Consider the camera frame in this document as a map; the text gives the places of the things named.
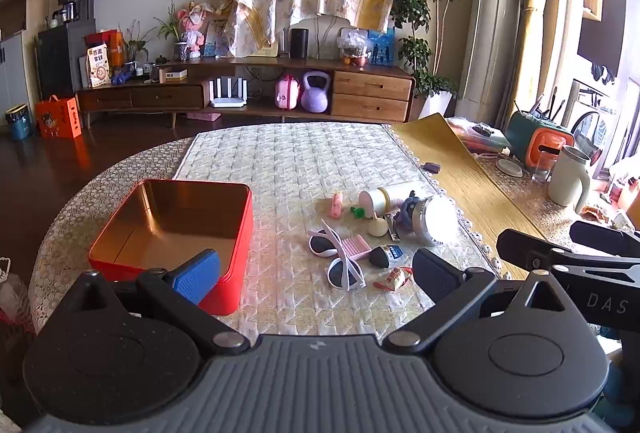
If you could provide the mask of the red white candy packet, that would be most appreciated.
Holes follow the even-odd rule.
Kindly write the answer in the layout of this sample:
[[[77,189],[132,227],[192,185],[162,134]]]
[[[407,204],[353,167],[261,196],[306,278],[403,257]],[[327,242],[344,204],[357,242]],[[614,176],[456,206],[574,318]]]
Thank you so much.
[[[378,279],[373,286],[375,288],[396,292],[403,286],[407,285],[413,274],[412,268],[407,266],[398,266],[391,269],[385,276]]]

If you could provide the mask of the black blue white tube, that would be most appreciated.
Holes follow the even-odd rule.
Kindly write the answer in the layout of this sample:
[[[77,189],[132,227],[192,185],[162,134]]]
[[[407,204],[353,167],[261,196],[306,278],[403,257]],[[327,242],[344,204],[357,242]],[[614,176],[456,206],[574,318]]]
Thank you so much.
[[[371,265],[386,269],[404,264],[407,260],[407,254],[399,245],[379,245],[370,251],[368,260]]]

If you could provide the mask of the round silver tin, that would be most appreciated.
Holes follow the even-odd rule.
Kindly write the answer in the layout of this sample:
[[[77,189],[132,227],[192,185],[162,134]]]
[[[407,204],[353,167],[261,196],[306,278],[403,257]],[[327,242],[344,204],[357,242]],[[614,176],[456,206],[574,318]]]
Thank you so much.
[[[413,233],[429,245],[442,245],[456,237],[458,211],[449,197],[433,195],[420,200],[412,211]]]

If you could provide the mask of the blue purple spiky toy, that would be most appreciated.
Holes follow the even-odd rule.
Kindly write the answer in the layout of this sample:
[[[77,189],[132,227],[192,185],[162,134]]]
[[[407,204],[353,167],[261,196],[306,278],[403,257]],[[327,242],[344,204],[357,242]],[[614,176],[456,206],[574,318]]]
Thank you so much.
[[[413,231],[413,212],[420,204],[421,199],[416,196],[416,192],[411,190],[409,197],[401,202],[399,211],[395,214],[394,220],[398,228],[405,231]]]

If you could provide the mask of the silver nail clipper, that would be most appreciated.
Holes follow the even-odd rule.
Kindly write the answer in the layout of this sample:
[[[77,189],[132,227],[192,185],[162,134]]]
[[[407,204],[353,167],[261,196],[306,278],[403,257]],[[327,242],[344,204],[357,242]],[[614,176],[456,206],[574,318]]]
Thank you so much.
[[[384,216],[384,219],[387,224],[387,233],[388,236],[390,236],[390,240],[393,242],[401,242],[397,231],[395,218],[391,214],[386,214],[386,216]]]

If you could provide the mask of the cream round ball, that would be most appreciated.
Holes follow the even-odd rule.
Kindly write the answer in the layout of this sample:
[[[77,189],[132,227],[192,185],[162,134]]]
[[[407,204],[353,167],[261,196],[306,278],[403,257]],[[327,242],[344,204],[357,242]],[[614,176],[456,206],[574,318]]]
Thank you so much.
[[[372,237],[384,237],[388,233],[388,224],[385,217],[373,213],[367,226],[367,232]]]

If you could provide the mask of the pink ribbed case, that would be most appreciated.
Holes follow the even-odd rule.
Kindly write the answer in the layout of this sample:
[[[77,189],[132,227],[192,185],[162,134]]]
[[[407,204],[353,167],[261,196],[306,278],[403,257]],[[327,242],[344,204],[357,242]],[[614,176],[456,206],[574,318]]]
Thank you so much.
[[[371,247],[360,235],[345,238],[341,241],[342,248],[350,260],[359,261],[371,252]]]

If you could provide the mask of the white frame sunglasses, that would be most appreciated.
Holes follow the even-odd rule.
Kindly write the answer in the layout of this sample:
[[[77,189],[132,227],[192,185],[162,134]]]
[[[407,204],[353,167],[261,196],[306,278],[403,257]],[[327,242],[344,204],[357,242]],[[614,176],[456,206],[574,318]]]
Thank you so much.
[[[350,260],[342,248],[337,231],[326,222],[322,222],[320,231],[308,233],[309,251],[316,257],[330,260],[326,269],[326,280],[334,289],[344,291],[357,290],[366,286],[363,270],[359,261]]]

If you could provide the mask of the white yellow pill bottle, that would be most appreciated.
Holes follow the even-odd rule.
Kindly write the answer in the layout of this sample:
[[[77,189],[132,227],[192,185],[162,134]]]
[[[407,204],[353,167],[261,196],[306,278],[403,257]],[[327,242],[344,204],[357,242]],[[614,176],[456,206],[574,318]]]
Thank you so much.
[[[399,208],[410,193],[415,191],[416,184],[411,182],[361,190],[358,205],[363,208],[364,216],[372,219],[373,216],[384,216]]]

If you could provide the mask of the pink small bottle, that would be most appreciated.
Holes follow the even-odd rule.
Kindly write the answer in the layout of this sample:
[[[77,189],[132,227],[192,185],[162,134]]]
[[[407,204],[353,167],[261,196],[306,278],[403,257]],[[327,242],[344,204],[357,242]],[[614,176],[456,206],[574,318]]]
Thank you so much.
[[[344,195],[342,192],[333,194],[330,205],[330,216],[332,219],[339,219],[342,216]]]

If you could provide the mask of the quilted cream table mat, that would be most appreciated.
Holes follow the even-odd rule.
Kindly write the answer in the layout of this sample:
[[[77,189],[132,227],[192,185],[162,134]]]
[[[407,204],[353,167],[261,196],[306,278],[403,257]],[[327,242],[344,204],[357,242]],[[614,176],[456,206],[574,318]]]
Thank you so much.
[[[429,309],[433,302],[413,280],[396,292],[375,288],[383,271],[361,260],[366,286],[334,289],[330,262],[308,249],[308,233],[328,223],[343,237],[365,235],[350,208],[361,190],[416,184],[426,198],[441,195],[427,183],[383,126],[286,123],[203,132],[192,138],[177,180],[242,183],[253,193],[254,229],[238,309],[223,321],[250,340],[261,333],[378,338]],[[334,193],[342,216],[330,216]]]

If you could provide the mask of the stack of books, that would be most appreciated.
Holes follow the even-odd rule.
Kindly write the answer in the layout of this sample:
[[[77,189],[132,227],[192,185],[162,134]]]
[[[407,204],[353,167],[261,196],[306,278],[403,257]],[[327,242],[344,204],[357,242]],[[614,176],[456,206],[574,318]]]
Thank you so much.
[[[448,126],[472,154],[501,154],[510,147],[503,133],[484,122],[474,122],[465,118],[447,118]]]

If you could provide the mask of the purple kettlebell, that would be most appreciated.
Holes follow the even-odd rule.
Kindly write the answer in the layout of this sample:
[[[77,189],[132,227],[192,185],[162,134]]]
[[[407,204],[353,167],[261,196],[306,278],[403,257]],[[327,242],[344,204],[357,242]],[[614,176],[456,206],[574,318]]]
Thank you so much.
[[[313,86],[312,79],[323,81],[322,86]],[[303,75],[303,95],[300,97],[300,104],[306,112],[312,114],[322,114],[329,107],[329,88],[331,77],[323,71],[307,71]]]

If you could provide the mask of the black speaker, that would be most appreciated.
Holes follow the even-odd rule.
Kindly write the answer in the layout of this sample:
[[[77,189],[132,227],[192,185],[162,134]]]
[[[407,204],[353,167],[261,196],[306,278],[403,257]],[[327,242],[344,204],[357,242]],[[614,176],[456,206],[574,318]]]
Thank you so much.
[[[292,60],[306,60],[308,55],[309,30],[307,28],[290,29],[290,49]]]

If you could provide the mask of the black mini fridge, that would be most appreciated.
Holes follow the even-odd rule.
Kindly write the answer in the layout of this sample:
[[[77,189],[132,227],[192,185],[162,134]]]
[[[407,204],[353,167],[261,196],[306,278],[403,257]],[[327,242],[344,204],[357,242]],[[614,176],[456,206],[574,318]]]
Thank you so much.
[[[94,19],[70,22],[41,31],[36,40],[40,95],[73,97],[82,88],[80,59],[86,55],[86,37],[96,32]]]

